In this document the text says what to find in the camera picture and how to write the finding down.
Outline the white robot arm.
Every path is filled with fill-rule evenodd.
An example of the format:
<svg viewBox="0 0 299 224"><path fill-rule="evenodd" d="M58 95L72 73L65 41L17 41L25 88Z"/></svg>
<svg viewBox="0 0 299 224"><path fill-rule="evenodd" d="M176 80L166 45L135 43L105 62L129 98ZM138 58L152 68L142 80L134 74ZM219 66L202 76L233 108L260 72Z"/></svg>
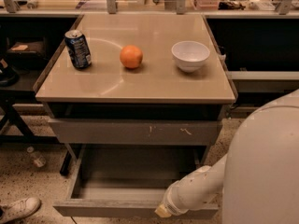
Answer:
<svg viewBox="0 0 299 224"><path fill-rule="evenodd" d="M299 90L249 115L228 153L166 190L159 217L197 211L222 193L222 224L299 224Z"/></svg>

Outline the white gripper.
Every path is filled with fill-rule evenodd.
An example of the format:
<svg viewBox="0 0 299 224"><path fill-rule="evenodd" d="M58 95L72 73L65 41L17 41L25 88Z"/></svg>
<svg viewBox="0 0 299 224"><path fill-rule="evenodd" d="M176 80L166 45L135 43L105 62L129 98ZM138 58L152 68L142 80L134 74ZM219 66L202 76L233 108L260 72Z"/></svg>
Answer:
<svg viewBox="0 0 299 224"><path fill-rule="evenodd" d="M166 190L163 201L155 209L155 214L162 218L180 216L189 211L185 198L187 189L180 184L172 184Z"/></svg>

